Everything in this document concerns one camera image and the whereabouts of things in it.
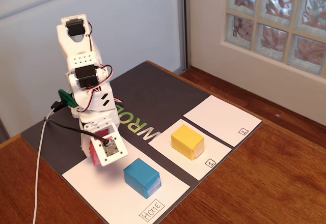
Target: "black cable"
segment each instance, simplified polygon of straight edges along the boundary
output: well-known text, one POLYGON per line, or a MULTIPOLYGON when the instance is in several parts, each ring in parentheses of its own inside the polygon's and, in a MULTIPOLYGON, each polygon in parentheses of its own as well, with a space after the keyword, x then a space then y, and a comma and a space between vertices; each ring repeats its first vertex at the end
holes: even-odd
POLYGON ((99 139, 101 142, 104 143, 104 145, 108 145, 108 144, 110 144, 110 140, 107 140, 107 139, 105 139, 105 138, 102 138, 102 137, 100 137, 100 136, 98 136, 98 135, 96 135, 96 134, 94 134, 94 133, 89 132, 89 131, 84 131, 84 130, 77 129, 77 128, 72 128, 72 127, 69 127, 69 126, 64 126, 64 125, 61 125, 60 123, 58 123, 58 122, 56 122, 56 121, 54 121, 54 120, 51 120, 51 119, 48 119, 48 120, 47 120, 46 117, 44 117, 44 120, 47 121, 47 122, 52 122, 52 123, 56 124, 57 126, 60 126, 60 127, 66 128, 66 129, 68 129, 68 130, 72 130, 72 131, 75 131, 75 132, 79 132, 79 133, 82 133, 82 134, 86 134, 86 135, 88 135, 88 136, 92 136, 92 137, 94 137, 94 138, 96 138, 96 139, 99 139))
POLYGON ((91 26, 91 31, 90 31, 90 46, 91 46, 91 51, 93 50, 93 47, 92 47, 92 42, 91 42, 91 33, 93 31, 93 27, 92 25, 90 24, 90 22, 88 21, 88 24, 91 26))

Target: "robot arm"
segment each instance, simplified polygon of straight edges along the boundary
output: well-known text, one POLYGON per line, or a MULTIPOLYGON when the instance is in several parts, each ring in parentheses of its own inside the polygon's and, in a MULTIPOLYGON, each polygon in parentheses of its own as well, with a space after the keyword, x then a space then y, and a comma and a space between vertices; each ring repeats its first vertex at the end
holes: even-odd
POLYGON ((119 117, 109 82, 113 69, 110 65, 103 65, 84 14, 62 18, 57 32, 67 61, 66 77, 79 105, 71 108, 72 115, 79 119, 81 129, 111 142, 104 145, 82 134, 81 148, 86 156, 92 157, 94 164, 107 165, 128 154, 118 132, 119 117))

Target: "cube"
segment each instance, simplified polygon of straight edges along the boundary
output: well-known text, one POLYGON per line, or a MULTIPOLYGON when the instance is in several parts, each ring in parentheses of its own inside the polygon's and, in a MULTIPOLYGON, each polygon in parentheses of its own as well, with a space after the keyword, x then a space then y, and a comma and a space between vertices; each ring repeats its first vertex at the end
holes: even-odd
POLYGON ((194 160, 205 150, 204 137, 182 125, 171 135, 172 147, 188 159, 194 160))
POLYGON ((146 199, 161 187, 159 172, 139 158, 127 166, 123 173, 125 182, 146 199))

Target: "white paper square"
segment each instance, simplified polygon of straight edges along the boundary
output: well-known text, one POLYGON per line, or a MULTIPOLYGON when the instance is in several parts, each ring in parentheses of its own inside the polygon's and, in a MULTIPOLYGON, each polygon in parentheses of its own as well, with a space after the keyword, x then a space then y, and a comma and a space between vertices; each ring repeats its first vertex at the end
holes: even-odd
POLYGON ((182 119, 174 123, 161 135, 154 138, 149 143, 149 145, 159 151, 166 158, 174 162, 176 165, 184 169, 190 175, 195 177, 197 180, 201 180, 231 151, 229 147, 212 139, 182 119), (188 159, 186 156, 171 146, 171 134, 183 124, 204 137, 205 150, 200 156, 198 156, 198 158, 194 160, 188 159))
POLYGON ((234 147, 261 123, 260 119, 212 95, 184 116, 234 147))
POLYGON ((125 139, 123 141, 128 156, 105 167, 94 166, 88 157, 65 172, 63 177, 110 224, 154 223, 189 189, 189 186, 125 139), (148 199, 142 197, 124 181, 123 169, 137 158, 157 170, 161 178, 162 186, 148 199), (159 212, 157 211, 151 218, 141 217, 143 211, 150 211, 149 213, 155 211, 153 208, 147 208, 151 204, 160 206, 159 212))

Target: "red and white wire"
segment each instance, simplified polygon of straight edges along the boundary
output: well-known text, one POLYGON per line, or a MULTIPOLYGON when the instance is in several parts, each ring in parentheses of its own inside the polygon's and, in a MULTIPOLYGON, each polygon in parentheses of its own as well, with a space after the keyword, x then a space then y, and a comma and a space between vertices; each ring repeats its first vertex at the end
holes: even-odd
POLYGON ((122 103, 122 100, 121 99, 119 99, 119 98, 116 98, 116 97, 113 97, 114 98, 114 101, 115 102, 119 102, 119 103, 122 103))
POLYGON ((88 109, 88 107, 91 104, 92 98, 93 98, 93 93, 94 93, 94 90, 91 90, 91 96, 90 96, 90 98, 88 100, 87 106, 83 110, 77 110, 78 112, 85 112, 88 109))
POLYGON ((104 84, 105 82, 107 82, 107 81, 111 78, 111 76, 113 75, 113 68, 112 68, 111 65, 105 65, 105 66, 101 67, 101 69, 104 69, 104 68, 106 68, 106 67, 110 67, 110 68, 111 68, 111 72, 110 72, 110 74, 107 76, 107 78, 105 78, 103 81, 101 81, 99 84, 97 84, 97 85, 95 85, 95 86, 92 86, 92 87, 86 87, 86 90, 87 90, 87 91, 89 91, 89 90, 94 90, 95 88, 100 87, 102 84, 104 84))

